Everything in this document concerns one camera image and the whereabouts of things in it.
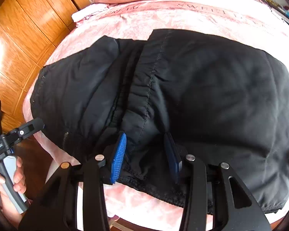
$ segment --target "gray handle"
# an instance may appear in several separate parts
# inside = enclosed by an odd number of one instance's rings
[[[5,183],[2,187],[9,199],[15,206],[16,210],[22,214],[28,209],[27,197],[24,194],[15,192],[14,186],[14,173],[17,169],[16,157],[7,156],[0,163],[0,174],[5,178]]]

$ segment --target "wooden floor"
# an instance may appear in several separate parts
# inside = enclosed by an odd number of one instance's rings
[[[35,139],[26,139],[17,144],[15,154],[23,160],[27,183],[25,194],[29,199],[34,200],[45,184],[52,158]]]

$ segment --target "bed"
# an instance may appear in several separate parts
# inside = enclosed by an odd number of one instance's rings
[[[57,47],[45,65],[79,52],[107,35],[147,40],[153,29],[178,28],[218,35],[262,49],[284,63],[289,71],[289,26],[261,0],[93,0],[75,13],[75,28]],[[32,84],[23,104],[26,121],[32,119]],[[52,169],[64,161],[79,162],[54,145],[42,132],[35,138],[54,159]],[[104,187],[109,216],[156,230],[178,230],[183,209],[116,183]],[[289,199],[277,213],[267,214],[270,223],[289,210]],[[207,230],[212,216],[207,218]]]

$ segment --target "ribbed blue pad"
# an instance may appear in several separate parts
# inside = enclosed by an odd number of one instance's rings
[[[121,135],[121,139],[117,147],[116,155],[111,165],[111,175],[110,175],[111,183],[115,183],[119,178],[120,170],[121,170],[121,166],[122,166],[122,162],[123,162],[123,158],[125,154],[125,149],[126,149],[126,134],[123,133]]]

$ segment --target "zipper teeth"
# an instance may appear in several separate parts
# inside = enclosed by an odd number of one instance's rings
[[[68,132],[66,132],[63,136],[62,149],[65,147],[65,142],[66,142],[67,136],[68,136]]]

